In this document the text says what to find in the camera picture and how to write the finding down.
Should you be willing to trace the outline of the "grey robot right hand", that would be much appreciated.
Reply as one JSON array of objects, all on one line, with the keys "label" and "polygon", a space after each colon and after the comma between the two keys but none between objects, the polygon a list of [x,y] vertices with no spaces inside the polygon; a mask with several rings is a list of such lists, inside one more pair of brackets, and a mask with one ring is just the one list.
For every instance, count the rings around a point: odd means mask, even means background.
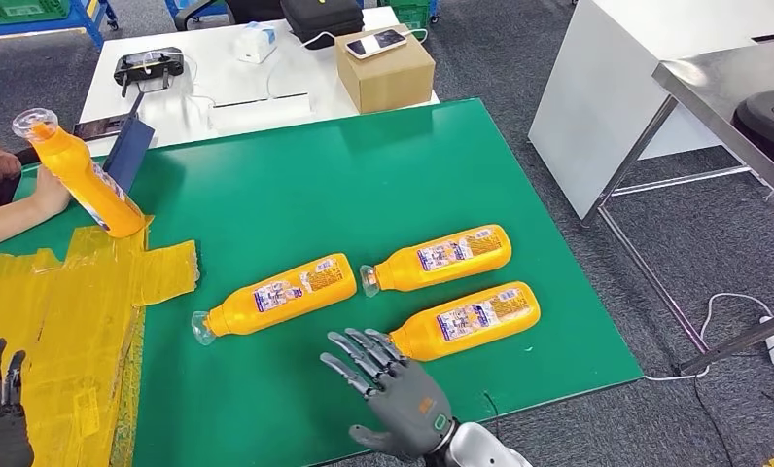
[{"label": "grey robot right hand", "polygon": [[437,455],[458,421],[446,395],[422,366],[373,329],[330,331],[327,338],[355,366],[349,367],[330,352],[322,353],[320,360],[359,393],[383,427],[373,431],[354,424],[348,429],[350,438],[405,462]]}]

